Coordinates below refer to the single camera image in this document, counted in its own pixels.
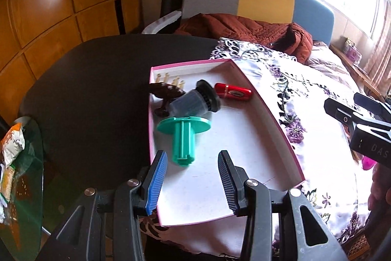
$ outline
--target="orange and white snack bag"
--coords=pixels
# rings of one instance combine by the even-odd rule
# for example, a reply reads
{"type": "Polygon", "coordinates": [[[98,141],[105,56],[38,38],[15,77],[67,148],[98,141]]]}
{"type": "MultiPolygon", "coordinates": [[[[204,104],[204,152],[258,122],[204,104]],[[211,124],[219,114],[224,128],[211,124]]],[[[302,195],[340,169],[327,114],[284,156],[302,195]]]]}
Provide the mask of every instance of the orange and white snack bag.
{"type": "Polygon", "coordinates": [[[12,164],[24,148],[25,139],[22,132],[22,124],[17,123],[9,129],[7,134],[1,140],[1,149],[6,169],[12,164]]]}

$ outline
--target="clear plastic container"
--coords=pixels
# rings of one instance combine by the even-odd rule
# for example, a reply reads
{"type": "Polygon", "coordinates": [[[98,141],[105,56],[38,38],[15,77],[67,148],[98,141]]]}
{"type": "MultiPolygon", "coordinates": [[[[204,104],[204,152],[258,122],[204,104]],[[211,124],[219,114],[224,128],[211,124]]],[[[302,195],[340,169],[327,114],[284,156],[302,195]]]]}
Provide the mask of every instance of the clear plastic container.
{"type": "Polygon", "coordinates": [[[208,112],[204,97],[193,89],[172,101],[168,108],[170,117],[201,116],[208,112]]]}

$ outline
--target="headboard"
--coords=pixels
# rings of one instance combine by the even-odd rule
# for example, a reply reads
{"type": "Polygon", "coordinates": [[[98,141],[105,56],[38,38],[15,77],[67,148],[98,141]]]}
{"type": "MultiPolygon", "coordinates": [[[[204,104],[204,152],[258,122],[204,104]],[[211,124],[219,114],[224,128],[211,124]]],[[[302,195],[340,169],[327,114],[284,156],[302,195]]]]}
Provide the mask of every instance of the headboard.
{"type": "Polygon", "coordinates": [[[230,13],[268,23],[297,23],[313,40],[330,44],[333,11],[318,0],[183,0],[182,19],[198,13],[230,13]]]}

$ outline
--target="wooden cabinet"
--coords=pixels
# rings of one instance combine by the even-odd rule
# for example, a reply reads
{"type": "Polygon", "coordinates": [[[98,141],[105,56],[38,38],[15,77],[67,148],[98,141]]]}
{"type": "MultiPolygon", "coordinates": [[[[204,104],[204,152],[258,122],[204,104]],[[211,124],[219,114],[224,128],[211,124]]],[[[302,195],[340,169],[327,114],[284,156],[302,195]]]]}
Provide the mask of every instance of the wooden cabinet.
{"type": "Polygon", "coordinates": [[[0,115],[12,122],[54,62],[82,41],[119,35],[123,25],[126,32],[140,26],[139,0],[0,0],[0,115]]]}

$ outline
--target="red usb flash drive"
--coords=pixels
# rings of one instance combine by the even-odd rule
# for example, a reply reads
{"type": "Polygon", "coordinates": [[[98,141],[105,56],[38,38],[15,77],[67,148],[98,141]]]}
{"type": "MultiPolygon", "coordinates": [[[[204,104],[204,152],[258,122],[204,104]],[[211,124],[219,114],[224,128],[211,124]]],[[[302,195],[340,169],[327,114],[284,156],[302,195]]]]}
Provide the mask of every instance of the red usb flash drive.
{"type": "Polygon", "coordinates": [[[222,99],[234,99],[239,101],[248,101],[253,96],[253,92],[249,89],[231,86],[225,83],[216,83],[215,91],[222,99]]]}

